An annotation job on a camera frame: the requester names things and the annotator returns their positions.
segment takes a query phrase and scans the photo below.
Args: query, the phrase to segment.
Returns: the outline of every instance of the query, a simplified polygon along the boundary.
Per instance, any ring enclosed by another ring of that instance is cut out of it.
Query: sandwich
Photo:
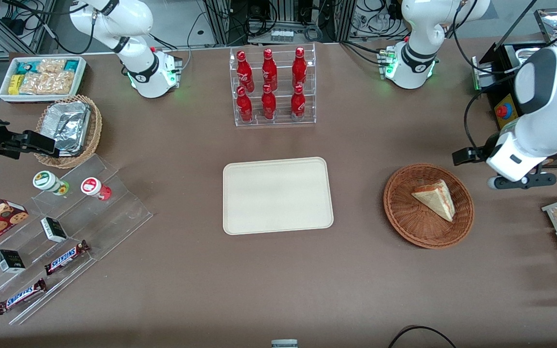
[[[453,205],[451,193],[448,191],[448,186],[444,180],[438,180],[433,185],[416,187],[411,195],[444,220],[453,221],[455,205]]]

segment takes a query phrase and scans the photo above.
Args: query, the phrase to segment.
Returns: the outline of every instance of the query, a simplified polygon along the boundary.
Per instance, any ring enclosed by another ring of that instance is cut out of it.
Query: bottle rack
[[[301,121],[292,120],[292,64],[296,56],[296,48],[303,47],[305,49],[305,60],[307,61],[307,81],[303,85],[303,94],[307,99],[305,103],[305,116]],[[229,73],[232,83],[232,99],[234,100],[234,121],[236,126],[274,126],[274,125],[302,125],[307,123],[315,123],[317,121],[316,108],[316,55],[314,44],[286,44],[281,46],[272,46],[272,56],[277,64],[278,72],[278,88],[274,91],[277,100],[277,114],[274,120],[268,121],[263,115],[263,106],[261,104],[261,96],[263,95],[264,78],[261,72],[261,66],[264,63],[264,54],[256,47],[242,47],[230,49],[229,56]],[[252,80],[255,83],[255,89],[252,93],[248,93],[248,97],[252,103],[251,123],[244,123],[239,116],[238,104],[236,99],[238,95],[236,89],[239,86],[238,80],[238,60],[235,55],[238,51],[245,51],[246,60],[252,68]]]

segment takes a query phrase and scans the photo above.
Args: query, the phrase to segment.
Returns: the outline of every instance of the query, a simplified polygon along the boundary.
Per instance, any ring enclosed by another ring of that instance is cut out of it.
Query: small bottle
[[[272,93],[270,84],[264,85],[264,94],[261,96],[261,104],[264,106],[264,117],[268,121],[272,121],[277,113],[277,99]]]
[[[261,67],[264,74],[264,83],[270,84],[272,90],[279,87],[279,75],[277,73],[277,64],[272,58],[272,49],[264,49],[264,65]]]
[[[252,69],[246,61],[246,53],[238,51],[236,57],[238,57],[238,79],[240,85],[246,88],[246,92],[252,93],[255,90],[255,83],[252,81]]]
[[[238,104],[238,112],[244,123],[252,122],[252,104],[250,103],[250,98],[246,95],[246,91],[243,86],[238,86],[236,89],[238,92],[238,99],[236,99],[236,104]]]
[[[53,192],[55,196],[63,196],[70,189],[68,183],[48,170],[43,170],[33,177],[33,185],[42,191]]]
[[[305,61],[305,49],[296,48],[296,59],[292,65],[292,85],[304,85],[307,81],[307,61]]]
[[[292,120],[296,122],[302,121],[305,117],[305,103],[307,100],[302,94],[302,85],[296,85],[292,95]]]
[[[106,201],[111,198],[111,188],[103,185],[97,178],[87,178],[81,183],[81,191],[87,196]]]

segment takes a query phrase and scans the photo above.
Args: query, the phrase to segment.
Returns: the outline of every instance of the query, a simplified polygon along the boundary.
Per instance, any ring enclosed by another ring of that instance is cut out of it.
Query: red emergency stop button
[[[502,118],[506,116],[508,112],[509,109],[506,107],[506,105],[498,106],[498,108],[496,109],[496,116]]]

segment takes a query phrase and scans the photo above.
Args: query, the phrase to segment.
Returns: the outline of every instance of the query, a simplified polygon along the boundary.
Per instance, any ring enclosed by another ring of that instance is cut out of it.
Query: white tray
[[[327,229],[332,222],[321,157],[230,163],[223,170],[223,229],[229,235]]]
[[[43,94],[43,95],[31,95],[31,94],[18,94],[18,95],[11,95],[8,94],[8,87],[10,86],[10,79],[12,75],[16,72],[16,68],[20,62],[27,62],[27,61],[39,61],[41,59],[66,59],[69,61],[79,61],[79,65],[77,66],[77,70],[74,72],[74,79],[73,85],[70,88],[70,92],[68,94]],[[38,57],[22,57],[22,58],[14,58],[10,62],[10,66],[8,67],[6,77],[4,77],[4,81],[0,87],[0,99],[2,101],[8,103],[42,103],[42,102],[53,102],[53,101],[60,101],[66,97],[71,97],[77,94],[79,90],[81,80],[83,79],[83,73],[85,72],[86,68],[86,60],[79,56],[38,56]]]

